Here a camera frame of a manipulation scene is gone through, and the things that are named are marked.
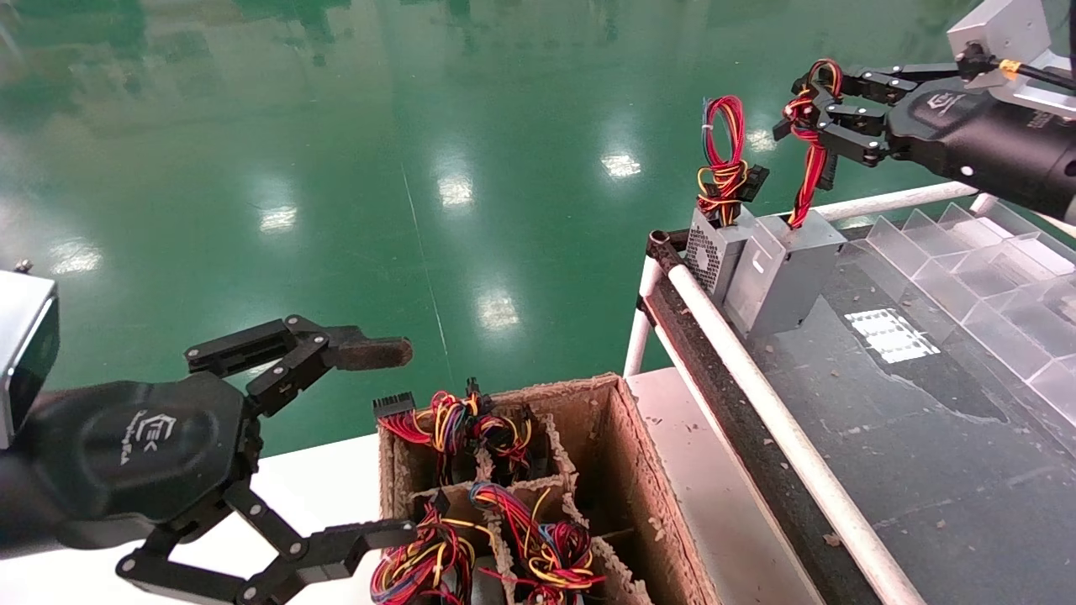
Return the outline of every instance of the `white pipe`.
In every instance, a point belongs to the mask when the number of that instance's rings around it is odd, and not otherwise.
[[[668,277],[881,602],[884,605],[925,605],[904,569],[886,549],[688,268],[678,265]]]
[[[642,281],[639,283],[639,296],[643,298],[654,292],[654,285],[662,277],[662,269],[657,266],[657,261],[650,256],[642,262]],[[647,336],[650,335],[650,320],[642,311],[635,310],[635,319],[632,320],[632,336],[627,340],[627,360],[624,362],[624,378],[639,374],[642,367],[642,354],[647,349]]]
[[[832,223],[840,219],[852,219],[854,216],[863,216],[864,214],[888,212],[890,210],[975,195],[977,193],[978,189],[975,187],[969,187],[963,183],[950,182],[929,187],[919,187],[918,189],[906,189],[891,194],[850,199],[848,201],[838,201],[837,203],[826,206],[816,206],[813,210]]]

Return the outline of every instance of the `clear plastic tray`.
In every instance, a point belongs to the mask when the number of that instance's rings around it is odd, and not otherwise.
[[[1076,252],[1001,203],[879,219],[866,241],[1076,424]]]

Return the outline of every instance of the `cable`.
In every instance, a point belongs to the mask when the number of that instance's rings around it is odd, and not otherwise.
[[[792,133],[809,145],[807,147],[807,155],[804,158],[804,180],[799,185],[799,191],[796,192],[792,213],[789,214],[789,226],[793,229],[798,229],[807,219],[807,212],[815,200],[815,189],[818,187],[818,182],[825,170],[825,163],[830,159],[830,152],[819,142],[818,130],[812,126],[813,123],[808,115],[813,111],[815,100],[810,95],[808,84],[815,82],[822,69],[831,72],[830,81],[823,81],[822,85],[830,90],[834,99],[839,100],[843,80],[840,66],[833,59],[819,59],[815,61],[810,71],[807,72],[807,80],[805,81],[803,90],[799,92],[796,98],[784,105],[784,117],[792,124]]]
[[[718,211],[722,226],[733,223],[738,214],[740,200],[737,191],[747,182],[747,161],[742,159],[745,119],[744,103],[738,97],[726,96],[710,101],[706,105],[703,124],[703,155],[707,166],[698,169],[698,209],[706,214]],[[718,114],[724,122],[728,133],[730,156],[721,157],[713,142],[713,122]],[[703,180],[703,174],[710,173],[710,183]]]
[[[436,450],[437,481],[440,486],[449,486],[453,482],[452,458],[465,451],[468,431],[478,413],[478,394],[461,399],[447,391],[438,391],[428,409],[417,411],[412,407],[380,417],[378,424],[406,441]]]
[[[591,571],[594,554],[585,527],[572,521],[538,523],[538,509],[547,495],[548,488],[534,509],[528,510],[519,498],[495,483],[476,483],[470,490],[470,501],[476,507],[505,518],[521,564],[530,576],[519,581],[535,587],[527,597],[528,604],[565,603],[566,593],[589,590],[605,580],[604,576],[596,576]]]
[[[438,453],[437,481],[442,487],[454,482],[452,459],[468,453],[472,440],[495,458],[507,460],[511,477],[529,472],[529,446],[534,436],[534,417],[529,408],[524,410],[523,422],[516,423],[510,418],[493,416],[492,405],[480,404],[481,400],[478,391],[469,393],[466,399],[438,391],[430,398],[429,408],[419,411],[414,409],[411,394],[405,393],[379,400],[383,407],[378,424],[408,442],[435,450]],[[374,402],[376,414],[379,402]]]
[[[1060,88],[1065,88],[1067,90],[1076,92],[1076,80],[1072,78],[1065,78],[1063,75],[1058,75],[1056,73],[1050,73],[1045,69],[1038,69],[1037,67],[1031,67],[1028,64],[1022,64],[1020,61],[1014,61],[1011,59],[1002,59],[997,61],[997,68],[1002,70],[1009,80],[1016,80],[1016,76],[1027,75],[1033,80],[1038,80],[1039,82],[1046,82],[1047,84],[1052,84]]]
[[[470,527],[486,534],[493,545],[493,534],[467,521],[443,518],[430,500],[425,516],[416,526],[416,539],[397,548],[386,549],[370,578],[370,597],[378,605],[407,605],[420,595],[440,596],[448,605],[468,605],[471,592],[471,569],[475,547],[457,535],[455,527]],[[444,575],[455,572],[455,586],[450,587]]]
[[[530,468],[527,448],[533,426],[529,418],[523,420],[522,430],[511,419],[493,414],[478,418],[473,426],[473,436],[482,446],[493,455],[508,460],[511,475]]]

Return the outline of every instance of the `black connector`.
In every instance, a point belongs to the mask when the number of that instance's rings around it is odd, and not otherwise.
[[[493,397],[489,395],[481,395],[478,398],[478,414],[487,416],[493,413]]]
[[[792,133],[792,123],[787,118],[782,117],[780,122],[774,125],[774,140],[780,141],[784,137]]]
[[[523,406],[523,420],[529,420],[532,428],[538,425],[538,417],[530,410],[529,404]]]
[[[765,166],[754,165],[750,170],[747,171],[747,180],[740,185],[739,191],[736,192],[736,197],[740,201],[751,202],[754,201],[755,196],[759,195],[759,189],[762,188],[763,183],[769,178],[769,168]]]
[[[434,506],[434,510],[441,517],[449,513],[449,496],[444,495],[444,490],[437,490],[437,495],[434,496],[430,504]]]
[[[485,416],[493,412],[493,397],[483,395],[478,385],[478,379],[473,376],[467,379],[467,396],[478,395],[478,416]]]
[[[825,166],[822,167],[822,175],[818,179],[816,188],[823,192],[833,188],[833,181],[837,178],[837,154],[831,153],[825,158]]]
[[[414,410],[414,395],[410,391],[373,399],[373,418],[386,418]]]
[[[979,74],[990,73],[997,69],[999,65],[997,57],[988,55],[978,42],[969,43],[963,53],[957,55],[957,73],[964,82],[971,82]]]

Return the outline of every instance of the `metal bracket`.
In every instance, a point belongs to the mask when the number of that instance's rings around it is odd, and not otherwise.
[[[977,43],[987,55],[1073,76],[1068,60],[1050,51],[1050,29],[1040,0],[986,0],[952,26],[948,36],[958,60],[968,44]],[[989,88],[997,100],[1076,118],[1076,97],[1039,88],[1023,75],[1009,80],[995,69],[975,76],[965,86]]]

